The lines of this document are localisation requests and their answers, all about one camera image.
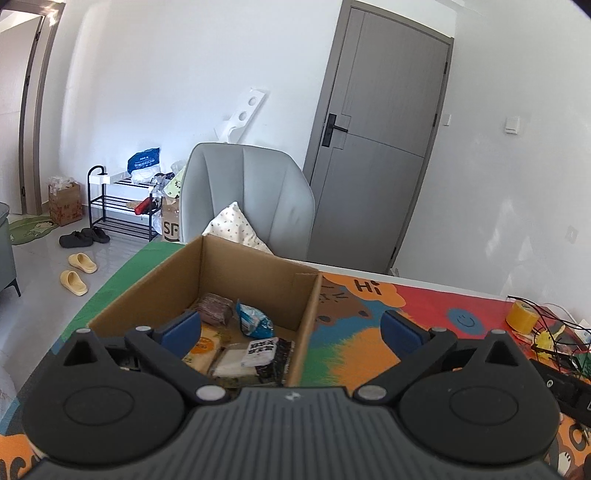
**tile floor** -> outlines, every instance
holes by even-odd
[[[14,288],[0,291],[0,366],[12,377],[17,391],[82,306],[147,243],[113,234],[108,244],[60,247],[61,235],[87,226],[88,220],[83,219],[12,247],[22,297]],[[59,280],[62,271],[72,269],[67,258],[76,252],[86,253],[99,267],[91,275],[79,272],[88,286],[88,293],[81,297],[67,291]]]

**blue gripper pad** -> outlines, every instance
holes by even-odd
[[[152,338],[178,358],[183,358],[201,337],[201,317],[187,310],[172,322],[156,329]]]
[[[379,329],[384,343],[400,360],[423,346],[431,338],[428,332],[394,310],[384,312]]]

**white label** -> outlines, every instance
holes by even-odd
[[[253,340],[248,344],[246,355],[244,355],[240,364],[243,367],[262,367],[269,365],[275,358],[277,340],[279,340],[278,337]]]

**black shoe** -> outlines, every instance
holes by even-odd
[[[60,245],[63,248],[80,248],[89,247],[94,243],[93,239],[83,235],[81,232],[76,230],[69,235],[62,235],[60,237]]]
[[[100,244],[108,244],[109,241],[111,241],[110,236],[107,235],[102,228],[98,228],[97,226],[94,226],[93,228],[83,228],[82,235],[86,235]]]

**black door handle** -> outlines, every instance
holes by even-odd
[[[349,130],[343,127],[339,127],[335,125],[336,122],[336,115],[334,113],[329,113],[328,120],[326,121],[326,128],[324,129],[324,136],[322,138],[322,146],[329,147],[330,141],[332,140],[332,132],[334,130],[338,130],[340,132],[349,133]]]

